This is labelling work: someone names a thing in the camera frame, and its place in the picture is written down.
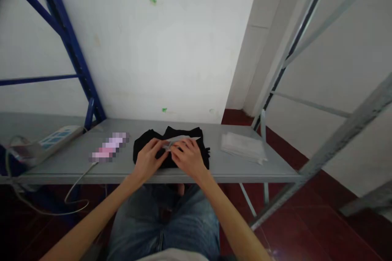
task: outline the white wall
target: white wall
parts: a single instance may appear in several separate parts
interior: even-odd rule
[[[280,0],[253,0],[226,108],[242,109]]]
[[[309,35],[343,0],[322,0]],[[352,112],[391,72],[392,2],[358,0],[286,69],[277,91]],[[267,125],[311,157],[344,119],[272,99]],[[392,108],[333,158],[324,170],[357,196],[392,179]]]
[[[253,0],[63,1],[108,117],[221,122]],[[1,78],[73,72],[24,0],[0,3]],[[2,112],[87,109],[78,80],[1,87],[0,98]]]

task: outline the hand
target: hand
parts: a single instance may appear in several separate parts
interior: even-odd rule
[[[168,143],[168,141],[161,141],[153,138],[144,146],[143,149],[139,151],[138,159],[136,160],[136,165],[132,176],[137,179],[140,185],[145,183],[167,158],[169,155],[168,151],[166,151],[159,159],[156,159],[155,156],[157,152],[163,147],[163,145]]]
[[[194,139],[183,139],[170,147],[171,158],[187,175],[200,183],[206,173],[207,168],[203,163],[199,146]]]

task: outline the white paper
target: white paper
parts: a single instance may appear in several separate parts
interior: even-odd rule
[[[163,146],[163,148],[164,148],[166,151],[169,151],[169,152],[170,152],[170,147],[171,147],[175,142],[181,141],[181,140],[186,139],[186,138],[191,138],[191,137],[190,137],[190,136],[186,136],[186,135],[181,135],[181,136],[173,137],[173,138],[170,138],[170,139],[166,139],[165,141],[168,141],[169,144]],[[191,139],[194,139],[194,140],[196,141],[196,140],[200,139],[200,137],[193,137],[193,138],[191,138]]]
[[[227,153],[241,156],[246,160],[259,164],[267,160],[263,143],[260,140],[234,133],[222,135],[221,149]]]

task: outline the leg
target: leg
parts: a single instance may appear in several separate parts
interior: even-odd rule
[[[219,258],[219,221],[197,185],[186,191],[163,230],[163,250],[168,248],[198,252],[210,261]]]
[[[153,185],[143,185],[117,211],[107,260],[138,260],[159,252],[162,228]]]

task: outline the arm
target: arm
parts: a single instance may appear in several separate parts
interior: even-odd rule
[[[101,204],[70,230],[41,260],[80,260],[121,204],[161,166],[168,152],[159,159],[155,159],[155,155],[163,144],[165,141],[152,139],[144,146],[138,154],[134,172],[127,176]]]
[[[204,166],[196,141],[184,139],[170,150],[174,162],[195,180],[210,201],[236,257],[240,261],[270,261],[263,245]]]

